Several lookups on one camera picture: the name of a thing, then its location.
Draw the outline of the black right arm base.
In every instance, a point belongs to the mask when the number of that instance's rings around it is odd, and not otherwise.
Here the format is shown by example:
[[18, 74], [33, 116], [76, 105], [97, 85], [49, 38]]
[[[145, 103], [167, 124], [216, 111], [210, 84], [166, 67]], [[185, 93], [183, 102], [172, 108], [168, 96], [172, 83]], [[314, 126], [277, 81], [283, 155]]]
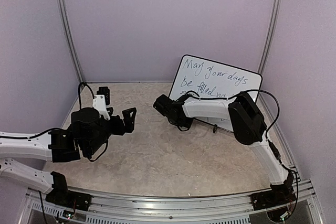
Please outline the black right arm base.
[[266, 210], [267, 217], [273, 223], [285, 223], [294, 213], [299, 198], [298, 173], [285, 167], [287, 179], [281, 185], [270, 185], [270, 190], [254, 193], [250, 196], [253, 210]]

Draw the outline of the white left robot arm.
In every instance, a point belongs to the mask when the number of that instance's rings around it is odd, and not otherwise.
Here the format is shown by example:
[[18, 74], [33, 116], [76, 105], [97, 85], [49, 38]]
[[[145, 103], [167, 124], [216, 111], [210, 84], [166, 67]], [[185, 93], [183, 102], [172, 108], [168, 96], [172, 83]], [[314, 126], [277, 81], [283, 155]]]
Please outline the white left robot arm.
[[35, 135], [1, 133], [1, 175], [15, 179], [41, 193], [49, 194], [66, 206], [73, 201], [63, 174], [44, 172], [17, 162], [16, 158], [32, 158], [53, 163], [67, 163], [86, 158], [95, 162], [94, 154], [101, 146], [108, 146], [112, 135], [132, 133], [136, 108], [122, 111], [122, 115], [107, 116], [94, 108], [83, 108], [71, 114], [67, 129], [52, 128]]

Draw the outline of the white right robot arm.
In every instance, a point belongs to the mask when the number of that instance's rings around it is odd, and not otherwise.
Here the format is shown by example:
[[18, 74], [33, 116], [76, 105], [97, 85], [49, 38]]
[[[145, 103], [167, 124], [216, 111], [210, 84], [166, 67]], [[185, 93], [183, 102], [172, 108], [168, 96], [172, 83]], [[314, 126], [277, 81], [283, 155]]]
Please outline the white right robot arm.
[[195, 118], [229, 120], [235, 139], [254, 152], [267, 173], [272, 188], [269, 201], [279, 205], [289, 196], [293, 174], [268, 138], [269, 126], [249, 94], [247, 90], [229, 98], [202, 98], [194, 91], [188, 91], [177, 100], [163, 94], [155, 100], [153, 107], [180, 131], [189, 130]]

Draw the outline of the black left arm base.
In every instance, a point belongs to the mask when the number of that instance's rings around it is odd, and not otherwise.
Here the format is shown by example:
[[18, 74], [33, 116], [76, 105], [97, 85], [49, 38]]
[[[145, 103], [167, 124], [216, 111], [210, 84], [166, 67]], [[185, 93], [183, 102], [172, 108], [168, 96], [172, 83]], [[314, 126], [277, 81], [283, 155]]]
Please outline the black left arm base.
[[58, 172], [51, 172], [51, 192], [46, 194], [45, 200], [49, 203], [71, 209], [64, 214], [68, 219], [73, 219], [77, 210], [88, 211], [92, 196], [90, 194], [68, 189], [66, 178]]

